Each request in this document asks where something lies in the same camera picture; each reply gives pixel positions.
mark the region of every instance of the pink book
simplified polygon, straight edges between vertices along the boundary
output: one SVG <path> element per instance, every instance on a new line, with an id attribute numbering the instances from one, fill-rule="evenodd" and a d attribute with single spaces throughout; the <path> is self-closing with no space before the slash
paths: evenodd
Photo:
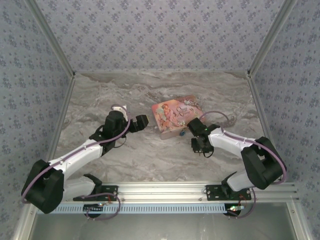
<path id="1" fill-rule="evenodd" d="M 203 112 L 194 95 L 179 97 L 152 106 L 162 140 L 179 136 L 187 130 L 187 124 L 199 118 Z"/>

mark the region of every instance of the metal frame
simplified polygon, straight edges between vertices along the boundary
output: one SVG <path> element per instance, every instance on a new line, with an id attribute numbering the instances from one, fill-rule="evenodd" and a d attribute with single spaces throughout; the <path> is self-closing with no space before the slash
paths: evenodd
<path id="1" fill-rule="evenodd" d="M 40 7 L 36 3 L 35 0 L 24 0 L 25 4 L 28 6 L 31 14 L 33 15 L 35 21 L 38 23 L 43 35 L 45 36 L 46 40 L 50 44 L 54 54 L 58 58 L 59 62 L 61 63 L 62 68 L 68 74 L 69 77 L 74 75 L 74 71 L 64 53 L 62 48 L 60 47 L 58 40 L 56 39 L 53 31 L 49 27 L 49 24 L 43 15 Z"/>
<path id="2" fill-rule="evenodd" d="M 260 119 L 260 123 L 261 123 L 261 126 L 262 126 L 262 130 L 263 130 L 264 136 L 266 136 L 268 139 L 270 139 L 270 141 L 272 143 L 274 143 L 274 140 L 273 140 L 270 128 L 269 128 L 268 120 L 267 120 L 265 111 L 263 109 L 263 105 L 261 103 L 261 99 L 259 97 L 259 92 L 258 92 L 256 83 L 249 75 L 247 77 L 247 80 L 248 80 L 248 83 L 249 83 L 249 87 L 250 87 L 250 90 L 251 90 L 251 93 L 252 93 L 252 97 L 253 97 L 253 101 L 254 101 L 256 110 L 258 112 L 258 116 L 259 116 L 259 119 Z"/>
<path id="3" fill-rule="evenodd" d="M 224 203 L 237 203 L 237 201 L 207 201 L 205 194 L 206 185 L 219 184 L 218 182 L 120 182 L 110 183 L 118 185 L 118 196 L 123 203 L 122 206 L 126 207 L 139 207 L 139 206 L 187 206 L 197 207 L 204 206 L 205 208 L 219 206 Z M 311 240 L 312 235 L 307 225 L 306 218 L 302 211 L 297 188 L 294 183 L 286 182 L 280 185 L 270 185 L 265 190 L 254 188 L 259 203 L 286 203 L 288 211 L 290 212 L 291 221 L 294 227 L 298 240 Z M 68 207 L 81 208 L 84 204 L 93 204 L 94 202 L 87 201 L 66 201 L 61 203 L 58 207 L 59 211 L 56 214 L 69 213 L 83 214 L 81 211 L 71 212 Z M 111 211 L 115 207 L 111 206 L 106 211 Z M 33 205 L 27 205 L 23 208 L 17 230 L 14 235 L 15 240 L 26 240 L 29 238 L 33 222 L 39 210 Z M 125 214 L 129 213 L 144 213 L 143 210 L 135 210 L 130 212 L 126 209 Z M 197 211 L 182 211 L 176 213 L 197 213 Z M 209 211 L 208 213 L 221 214 L 221 211 Z"/>
<path id="4" fill-rule="evenodd" d="M 67 109 L 68 109 L 68 105 L 69 105 L 69 101 L 71 98 L 74 85 L 75 85 L 75 78 L 74 76 L 72 76 L 66 91 L 66 95 L 62 103 L 62 109 L 58 117 L 58 122 L 53 132 L 53 139 L 51 140 L 51 143 L 48 149 L 46 161 L 51 160 L 56 152 L 58 141 L 59 141 L 61 130 L 62 130 L 62 125 L 65 121 L 65 116 L 67 113 Z M 20 218 L 15 227 L 15 231 L 12 237 L 13 240 L 27 240 L 29 238 L 37 210 L 38 209 L 32 204 L 27 204 L 23 207 L 20 214 Z"/>
<path id="5" fill-rule="evenodd" d="M 50 214 L 84 214 L 84 204 L 61 203 Z M 118 209 L 117 202 L 92 208 L 88 213 L 113 214 Z M 225 214 L 227 210 L 223 203 L 125 203 L 120 207 L 119 214 Z"/>
<path id="6" fill-rule="evenodd" d="M 276 40 L 278 33 L 285 24 L 289 14 L 296 5 L 297 1 L 298 0 L 285 0 L 281 5 L 280 10 L 278 11 L 275 19 L 273 20 L 273 23 L 260 46 L 260 49 L 258 50 L 257 54 L 255 55 L 251 63 L 251 66 L 249 67 L 250 77 L 253 77 L 257 73 L 260 65 L 264 61 L 271 46 Z"/>

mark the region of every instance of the enclosure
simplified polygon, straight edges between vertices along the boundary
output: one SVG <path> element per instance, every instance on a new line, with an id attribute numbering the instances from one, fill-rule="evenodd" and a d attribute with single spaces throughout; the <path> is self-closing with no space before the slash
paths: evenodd
<path id="1" fill-rule="evenodd" d="M 317 0 L 1 3 L 0 239 L 320 239 Z M 160 139 L 152 105 L 187 95 L 229 118 L 210 114 L 207 125 L 266 136 L 287 166 L 287 183 L 255 188 L 246 219 L 228 220 L 203 192 L 243 170 L 241 159 L 193 153 L 190 132 Z M 83 144 L 113 104 L 147 115 L 148 126 L 71 178 L 116 184 L 132 210 L 92 222 L 68 208 L 76 202 L 48 215 L 23 205 L 33 164 Z M 164 210 L 172 205 L 181 209 Z"/>

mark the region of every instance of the blue floral wallpaper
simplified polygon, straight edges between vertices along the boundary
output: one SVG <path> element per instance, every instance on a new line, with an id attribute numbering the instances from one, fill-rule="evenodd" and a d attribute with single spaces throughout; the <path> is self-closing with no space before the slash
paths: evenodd
<path id="1" fill-rule="evenodd" d="M 0 4 L 0 239 L 8 240 L 32 164 L 45 159 L 69 77 L 23 0 Z"/>
<path id="2" fill-rule="evenodd" d="M 283 0 L 37 0 L 75 71 L 247 70 Z"/>
<path id="3" fill-rule="evenodd" d="M 320 2 L 299 0 L 254 77 L 291 181 L 320 239 Z"/>

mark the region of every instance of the metal corner post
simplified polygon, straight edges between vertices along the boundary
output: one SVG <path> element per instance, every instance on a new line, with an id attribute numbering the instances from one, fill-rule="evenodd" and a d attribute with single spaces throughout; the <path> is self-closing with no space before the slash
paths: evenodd
<path id="1" fill-rule="evenodd" d="M 72 76 L 68 85 L 66 95 L 63 100 L 62 108 L 58 117 L 55 130 L 53 132 L 53 137 L 48 149 L 46 161 L 52 159 L 55 154 L 74 85 L 75 79 L 74 76 Z M 27 240 L 29 238 L 37 211 L 38 209 L 32 204 L 26 204 L 22 208 L 20 218 L 15 226 L 15 231 L 12 238 L 13 240 Z"/>
<path id="2" fill-rule="evenodd" d="M 72 67 L 71 67 L 64 51 L 60 47 L 54 33 L 52 32 L 51 28 L 49 27 L 49 24 L 48 24 L 45 16 L 41 12 L 40 7 L 38 6 L 38 4 L 36 3 L 35 0 L 24 0 L 24 2 L 27 5 L 27 7 L 29 8 L 35 21 L 39 25 L 46 40 L 50 44 L 54 54 L 56 55 L 56 57 L 58 58 L 58 60 L 60 62 L 62 68 L 64 69 L 64 71 L 66 72 L 66 74 L 69 77 L 72 77 L 74 75 L 74 71 L 72 70 Z"/>
<path id="3" fill-rule="evenodd" d="M 248 76 L 247 79 L 248 79 L 249 87 L 250 87 L 250 90 L 251 90 L 251 93 L 252 93 L 253 101 L 254 101 L 254 104 L 255 104 L 255 107 L 256 107 L 256 110 L 258 112 L 258 116 L 259 116 L 259 119 L 260 119 L 260 122 L 261 122 L 261 126 L 262 126 L 262 130 L 263 130 L 264 136 L 266 136 L 268 139 L 270 139 L 270 141 L 272 143 L 274 143 L 273 137 L 272 137 L 272 134 L 271 134 L 271 130 L 270 130 L 270 127 L 269 127 L 269 124 L 268 124 L 268 120 L 267 120 L 267 117 L 266 117 L 262 102 L 261 102 L 260 97 L 259 97 L 259 92 L 258 92 L 256 83 L 250 76 Z"/>
<path id="4" fill-rule="evenodd" d="M 292 225 L 298 240 L 313 240 L 300 202 L 287 202 Z"/>
<path id="5" fill-rule="evenodd" d="M 276 37 L 278 36 L 278 33 L 284 26 L 289 14 L 296 5 L 297 1 L 298 0 L 284 0 L 281 8 L 279 9 L 278 14 L 273 20 L 273 23 L 260 46 L 260 49 L 258 50 L 257 54 L 255 55 L 251 63 L 251 66 L 249 68 L 250 77 L 253 77 L 257 73 L 259 67 L 263 63 L 266 55 L 268 54 Z"/>

